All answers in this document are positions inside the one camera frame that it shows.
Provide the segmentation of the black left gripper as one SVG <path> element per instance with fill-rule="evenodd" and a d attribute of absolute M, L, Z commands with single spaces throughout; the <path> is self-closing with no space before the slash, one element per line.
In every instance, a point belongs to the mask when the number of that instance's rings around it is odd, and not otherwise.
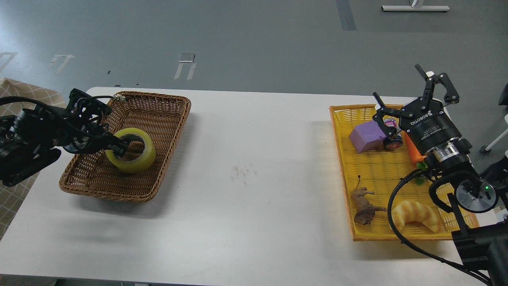
<path fill-rule="evenodd" d="M 101 150 L 111 151 L 115 156 L 125 156 L 129 143 L 110 135 L 100 128 L 83 128 L 81 132 L 67 131 L 62 136 L 62 147 L 71 154 L 92 154 Z"/>

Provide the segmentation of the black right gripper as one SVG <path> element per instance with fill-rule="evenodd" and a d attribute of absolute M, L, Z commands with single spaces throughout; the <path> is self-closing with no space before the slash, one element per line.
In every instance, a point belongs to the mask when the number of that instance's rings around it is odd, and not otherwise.
<path fill-rule="evenodd" d="M 412 143 L 421 155 L 426 155 L 438 145 L 462 137 L 462 134 L 444 111 L 442 102 L 433 99 L 435 86 L 441 84 L 446 89 L 443 98 L 445 106 L 458 104 L 460 96 L 446 73 L 428 75 L 428 72 L 425 72 L 419 64 L 415 64 L 414 67 L 426 82 L 421 99 L 416 99 L 404 105 L 403 111 L 387 107 L 381 96 L 374 92 L 373 96 L 379 104 L 379 109 L 376 110 L 376 114 L 373 115 L 372 119 L 386 137 L 393 137 L 396 128 L 385 125 L 383 118 L 392 116 L 400 119 L 401 132 L 409 130 L 408 135 Z M 409 112 L 413 116 L 405 118 L 405 112 Z"/>

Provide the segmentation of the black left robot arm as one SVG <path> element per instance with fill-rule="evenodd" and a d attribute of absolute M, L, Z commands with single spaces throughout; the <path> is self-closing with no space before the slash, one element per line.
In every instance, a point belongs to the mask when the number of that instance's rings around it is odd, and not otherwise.
<path fill-rule="evenodd" d="M 71 154 L 110 150 L 122 157 L 129 147 L 128 141 L 109 132 L 105 119 L 112 108 L 100 101 L 100 96 L 73 89 L 65 108 L 20 96 L 1 99 L 2 106 L 11 103 L 35 106 L 1 117 L 0 178 L 6 187 L 53 164 L 61 156 L 60 148 Z"/>

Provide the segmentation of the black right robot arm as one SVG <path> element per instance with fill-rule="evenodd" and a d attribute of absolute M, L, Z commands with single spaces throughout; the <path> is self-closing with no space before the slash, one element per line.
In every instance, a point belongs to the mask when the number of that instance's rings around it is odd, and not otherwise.
<path fill-rule="evenodd" d="M 379 109 L 373 120 L 388 136 L 396 135 L 396 128 L 385 124 L 386 115 L 399 119 L 418 152 L 425 156 L 426 170 L 414 170 L 393 189 L 387 206 L 389 225 L 401 242 L 414 251 L 426 255 L 466 273 L 488 286 L 506 286 L 507 278 L 507 221 L 489 226 L 470 228 L 461 209 L 470 213 L 485 213 L 496 207 L 501 199 L 507 204 L 507 179 L 483 179 L 469 159 L 471 144 L 464 138 L 445 113 L 445 107 L 459 103 L 459 94 L 446 73 L 425 72 L 415 65 L 426 84 L 422 96 L 401 109 L 387 107 L 378 93 L 373 93 Z M 430 178 L 429 196 L 446 213 L 453 213 L 459 229 L 452 232 L 452 240 L 462 265 L 435 256 L 411 243 L 395 225 L 393 201 L 399 190 L 421 174 Z"/>

